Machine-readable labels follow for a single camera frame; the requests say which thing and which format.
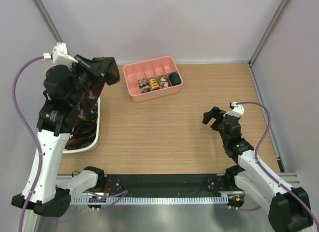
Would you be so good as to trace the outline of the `dark red patterned tie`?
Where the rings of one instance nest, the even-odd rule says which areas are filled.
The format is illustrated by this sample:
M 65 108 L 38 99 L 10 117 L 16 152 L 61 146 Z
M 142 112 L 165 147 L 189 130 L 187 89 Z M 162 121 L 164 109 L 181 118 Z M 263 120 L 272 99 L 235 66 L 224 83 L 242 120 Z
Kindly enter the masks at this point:
M 79 62 L 78 65 L 83 65 L 89 69 L 91 76 L 90 85 L 79 105 L 79 120 L 85 120 L 93 110 L 104 85 L 113 85 L 120 81 L 119 69 L 114 57 L 94 57 L 87 59 L 79 54 L 75 56 Z

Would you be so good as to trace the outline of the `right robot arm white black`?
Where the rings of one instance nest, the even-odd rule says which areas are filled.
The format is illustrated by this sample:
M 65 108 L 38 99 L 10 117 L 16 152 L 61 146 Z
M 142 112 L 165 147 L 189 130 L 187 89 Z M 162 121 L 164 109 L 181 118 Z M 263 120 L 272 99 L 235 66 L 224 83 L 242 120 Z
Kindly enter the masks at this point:
M 228 112 L 213 107 L 203 114 L 203 124 L 215 120 L 210 127 L 219 133 L 226 155 L 236 163 L 226 170 L 225 186 L 248 193 L 267 213 L 276 232 L 299 232 L 318 225 L 307 192 L 279 177 L 242 137 L 239 120 L 243 114 L 244 107 L 236 102 L 230 103 Z

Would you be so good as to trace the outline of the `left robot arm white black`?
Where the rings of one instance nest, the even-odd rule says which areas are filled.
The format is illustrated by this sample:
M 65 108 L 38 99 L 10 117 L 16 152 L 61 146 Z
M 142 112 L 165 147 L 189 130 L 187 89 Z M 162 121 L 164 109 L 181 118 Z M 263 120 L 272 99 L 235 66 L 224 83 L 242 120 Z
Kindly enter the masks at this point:
M 43 95 L 45 103 L 34 136 L 37 150 L 23 191 L 13 196 L 11 204 L 32 210 L 43 217 L 63 216 L 73 198 L 86 190 L 100 192 L 105 188 L 104 171 L 88 166 L 74 178 L 56 184 L 60 160 L 70 134 L 80 115 L 80 105 L 93 85 L 105 82 L 114 63 L 84 60 L 76 57 L 70 66 L 59 64 L 46 73 Z

